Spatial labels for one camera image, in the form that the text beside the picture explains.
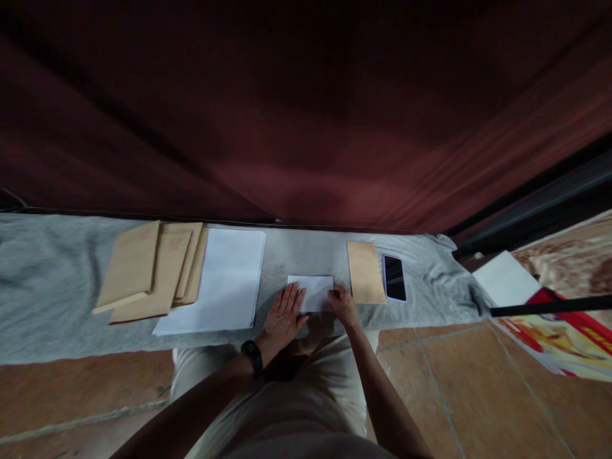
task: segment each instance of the white paper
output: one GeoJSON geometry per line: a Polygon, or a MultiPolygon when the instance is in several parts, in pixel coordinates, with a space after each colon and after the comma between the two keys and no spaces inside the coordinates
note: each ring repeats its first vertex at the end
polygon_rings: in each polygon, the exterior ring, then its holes
{"type": "Polygon", "coordinates": [[[333,310],[327,292],[333,290],[332,276],[287,276],[287,285],[298,282],[306,289],[300,312],[328,312],[333,310]]]}
{"type": "Polygon", "coordinates": [[[251,328],[265,242],[264,231],[209,229],[198,301],[173,308],[153,334],[251,328]]]}
{"type": "Polygon", "coordinates": [[[542,288],[507,251],[478,268],[473,275],[497,307],[523,305],[542,288]]]}

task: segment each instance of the wrist strap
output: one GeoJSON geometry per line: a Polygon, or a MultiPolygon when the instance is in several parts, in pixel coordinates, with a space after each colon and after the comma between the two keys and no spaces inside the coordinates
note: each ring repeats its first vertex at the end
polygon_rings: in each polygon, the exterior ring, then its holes
{"type": "Polygon", "coordinates": [[[240,348],[240,353],[245,357],[248,357],[253,365],[255,374],[253,379],[257,379],[263,373],[263,361],[261,360],[261,352],[255,344],[255,341],[248,340],[240,348]]]}

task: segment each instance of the person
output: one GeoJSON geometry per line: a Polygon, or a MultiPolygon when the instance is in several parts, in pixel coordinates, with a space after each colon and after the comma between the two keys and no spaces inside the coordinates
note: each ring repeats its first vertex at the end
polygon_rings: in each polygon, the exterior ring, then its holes
{"type": "Polygon", "coordinates": [[[342,286],[328,297],[346,335],[320,343],[292,381],[254,380],[308,320],[304,293],[281,290],[242,354],[229,345],[174,350],[171,404],[112,458],[431,458],[376,358],[378,333],[363,330],[342,286]],[[378,445],[365,438],[366,405],[378,445]]]}

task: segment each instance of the person's left hand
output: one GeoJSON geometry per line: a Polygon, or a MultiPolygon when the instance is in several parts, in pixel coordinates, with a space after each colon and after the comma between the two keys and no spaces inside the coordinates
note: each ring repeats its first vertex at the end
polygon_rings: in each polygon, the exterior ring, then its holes
{"type": "Polygon", "coordinates": [[[295,339],[308,320],[308,316],[298,317],[305,293],[306,290],[298,290],[298,283],[294,282],[289,284],[286,289],[279,291],[276,296],[263,326],[263,331],[255,339],[255,343],[261,352],[264,368],[268,366],[276,354],[295,339]]]}

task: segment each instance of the kraft paper envelope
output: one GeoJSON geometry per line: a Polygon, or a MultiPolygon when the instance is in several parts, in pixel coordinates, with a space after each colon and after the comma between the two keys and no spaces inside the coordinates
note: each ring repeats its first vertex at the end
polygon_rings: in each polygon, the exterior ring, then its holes
{"type": "Polygon", "coordinates": [[[202,278],[202,266],[204,265],[204,253],[206,253],[206,241],[208,238],[208,228],[202,228],[200,240],[196,246],[196,254],[193,258],[193,265],[187,280],[187,290],[185,296],[181,300],[175,300],[173,306],[183,306],[195,303],[198,301],[198,293],[200,292],[200,280],[202,278]]]}
{"type": "Polygon", "coordinates": [[[146,298],[115,308],[110,324],[168,315],[190,239],[191,232],[159,236],[153,289],[146,298]]]}
{"type": "Polygon", "coordinates": [[[387,304],[376,247],[367,242],[347,242],[353,298],[359,304],[387,304]]]}
{"type": "Polygon", "coordinates": [[[193,265],[193,259],[196,255],[196,248],[198,241],[200,240],[200,233],[202,232],[202,223],[166,223],[161,226],[162,234],[174,234],[174,233],[188,233],[191,232],[191,241],[187,248],[187,254],[185,255],[185,263],[183,263],[183,269],[180,272],[178,278],[177,292],[174,295],[176,300],[181,300],[185,297],[187,291],[187,282],[189,280],[189,274],[191,273],[191,267],[193,265]]]}
{"type": "Polygon", "coordinates": [[[159,221],[119,233],[94,314],[147,296],[158,233],[159,221]]]}

